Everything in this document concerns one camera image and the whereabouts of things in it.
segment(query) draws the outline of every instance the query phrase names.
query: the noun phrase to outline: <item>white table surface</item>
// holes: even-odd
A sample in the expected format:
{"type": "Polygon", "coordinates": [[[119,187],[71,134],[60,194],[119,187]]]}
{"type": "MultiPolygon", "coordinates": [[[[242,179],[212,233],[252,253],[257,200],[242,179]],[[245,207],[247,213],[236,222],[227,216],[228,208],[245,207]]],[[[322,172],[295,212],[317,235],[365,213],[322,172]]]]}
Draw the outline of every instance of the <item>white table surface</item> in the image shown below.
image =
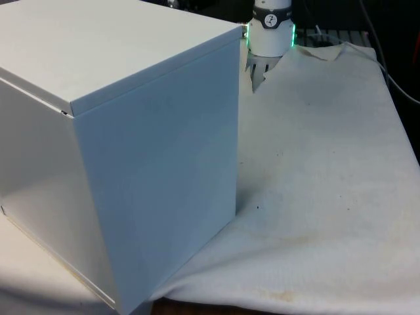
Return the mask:
{"type": "MultiPolygon", "coordinates": [[[[152,298],[417,314],[420,168],[377,65],[292,50],[248,88],[242,74],[238,216],[152,298]]],[[[112,314],[4,216],[0,239],[2,314],[112,314]]]]}

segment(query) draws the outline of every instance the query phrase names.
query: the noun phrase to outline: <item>white box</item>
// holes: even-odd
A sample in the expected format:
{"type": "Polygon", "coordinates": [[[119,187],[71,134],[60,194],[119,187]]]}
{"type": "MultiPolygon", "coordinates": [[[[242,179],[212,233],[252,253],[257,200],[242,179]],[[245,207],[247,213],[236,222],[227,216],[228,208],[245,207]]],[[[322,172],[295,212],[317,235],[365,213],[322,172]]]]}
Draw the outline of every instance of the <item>white box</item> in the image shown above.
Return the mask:
{"type": "Polygon", "coordinates": [[[234,217],[241,28],[21,0],[0,30],[1,205],[129,313],[234,217]]]}

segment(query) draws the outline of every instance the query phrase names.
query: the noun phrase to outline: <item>green led light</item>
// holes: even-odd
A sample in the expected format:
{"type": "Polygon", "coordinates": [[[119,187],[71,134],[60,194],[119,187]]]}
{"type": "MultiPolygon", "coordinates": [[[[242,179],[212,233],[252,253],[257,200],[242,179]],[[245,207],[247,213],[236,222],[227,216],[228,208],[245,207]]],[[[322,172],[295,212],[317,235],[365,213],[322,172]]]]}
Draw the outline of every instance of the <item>green led light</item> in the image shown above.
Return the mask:
{"type": "Polygon", "coordinates": [[[295,40],[296,40],[296,25],[293,25],[293,28],[291,30],[291,46],[295,46],[295,40]]]}
{"type": "Polygon", "coordinates": [[[247,47],[249,48],[249,23],[247,24],[247,47]]]}

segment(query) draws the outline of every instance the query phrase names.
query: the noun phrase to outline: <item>logo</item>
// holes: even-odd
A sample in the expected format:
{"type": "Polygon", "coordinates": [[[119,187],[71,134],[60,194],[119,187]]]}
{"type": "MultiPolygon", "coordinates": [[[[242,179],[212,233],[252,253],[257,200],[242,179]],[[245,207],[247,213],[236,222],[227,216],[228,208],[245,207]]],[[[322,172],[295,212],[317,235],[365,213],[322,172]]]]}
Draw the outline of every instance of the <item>logo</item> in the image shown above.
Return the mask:
{"type": "Polygon", "coordinates": [[[277,24],[277,16],[275,16],[274,14],[268,14],[264,19],[264,23],[269,28],[272,28],[277,24]]]}

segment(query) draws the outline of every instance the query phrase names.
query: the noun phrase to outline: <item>box lid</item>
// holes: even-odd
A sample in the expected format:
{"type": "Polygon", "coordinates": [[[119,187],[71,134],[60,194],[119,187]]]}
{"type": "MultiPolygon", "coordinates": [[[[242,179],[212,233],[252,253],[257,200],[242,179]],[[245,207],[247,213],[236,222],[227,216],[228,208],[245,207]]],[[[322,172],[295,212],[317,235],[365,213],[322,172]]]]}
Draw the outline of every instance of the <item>box lid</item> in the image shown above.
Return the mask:
{"type": "Polygon", "coordinates": [[[20,0],[0,5],[0,78],[76,116],[241,34],[139,0],[20,0]]]}

